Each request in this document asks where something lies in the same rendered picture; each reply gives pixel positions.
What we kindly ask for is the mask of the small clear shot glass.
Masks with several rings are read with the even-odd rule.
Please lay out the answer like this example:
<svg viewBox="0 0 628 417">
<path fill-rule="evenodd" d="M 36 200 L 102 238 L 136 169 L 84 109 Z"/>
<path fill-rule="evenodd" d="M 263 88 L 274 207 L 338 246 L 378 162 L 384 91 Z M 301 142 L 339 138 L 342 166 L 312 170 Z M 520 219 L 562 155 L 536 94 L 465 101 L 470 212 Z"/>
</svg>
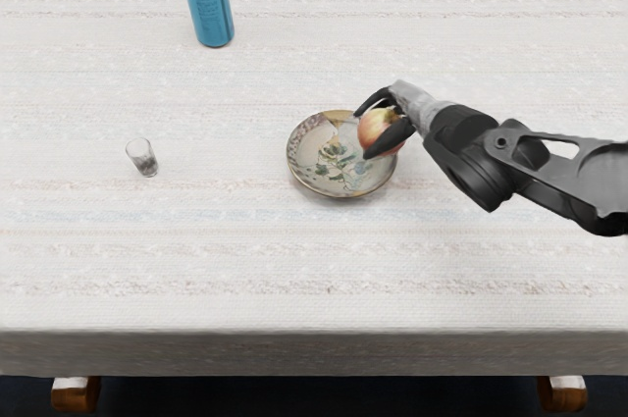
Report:
<svg viewBox="0 0 628 417">
<path fill-rule="evenodd" d="M 138 137 L 129 141 L 126 145 L 126 153 L 143 177 L 151 178 L 157 175 L 159 165 L 148 139 Z"/>
</svg>

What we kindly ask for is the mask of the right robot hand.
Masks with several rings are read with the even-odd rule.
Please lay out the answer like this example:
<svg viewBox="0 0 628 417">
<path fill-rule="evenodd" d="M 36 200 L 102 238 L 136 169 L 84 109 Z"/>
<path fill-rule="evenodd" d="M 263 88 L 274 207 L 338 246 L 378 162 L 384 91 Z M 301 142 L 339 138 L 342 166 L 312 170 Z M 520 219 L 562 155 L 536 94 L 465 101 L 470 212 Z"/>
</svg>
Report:
<svg viewBox="0 0 628 417">
<path fill-rule="evenodd" d="M 377 90 L 357 108 L 353 116 L 360 118 L 376 107 L 393 107 L 400 118 L 367 144 L 362 158 L 369 160 L 396 152 L 415 132 L 425 137 L 438 113 L 452 105 L 454 102 L 438 100 L 424 89 L 401 79 Z"/>
</svg>

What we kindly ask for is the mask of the red yellow apple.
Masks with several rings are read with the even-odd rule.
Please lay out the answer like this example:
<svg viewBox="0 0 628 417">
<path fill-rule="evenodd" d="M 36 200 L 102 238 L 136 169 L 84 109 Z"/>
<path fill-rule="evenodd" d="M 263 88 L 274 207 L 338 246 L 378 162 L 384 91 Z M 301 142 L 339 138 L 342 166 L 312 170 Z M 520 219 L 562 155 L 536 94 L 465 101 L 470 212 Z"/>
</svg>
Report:
<svg viewBox="0 0 628 417">
<path fill-rule="evenodd" d="M 375 108 L 362 115 L 357 126 L 357 138 L 363 149 L 363 155 L 366 155 L 366 151 L 380 135 L 401 120 L 402 117 L 392 107 Z"/>
</svg>

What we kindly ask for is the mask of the patterned ceramic plate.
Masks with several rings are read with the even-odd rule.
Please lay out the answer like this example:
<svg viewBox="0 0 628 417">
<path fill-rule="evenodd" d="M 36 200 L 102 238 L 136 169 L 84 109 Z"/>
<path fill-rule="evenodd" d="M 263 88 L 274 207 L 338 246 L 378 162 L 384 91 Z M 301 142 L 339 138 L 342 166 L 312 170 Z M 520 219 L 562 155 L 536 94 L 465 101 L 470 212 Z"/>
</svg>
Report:
<svg viewBox="0 0 628 417">
<path fill-rule="evenodd" d="M 309 189 L 334 198 L 358 197 L 383 186 L 397 165 L 395 154 L 365 160 L 358 119 L 349 110 L 314 114 L 292 131 L 288 167 Z"/>
</svg>

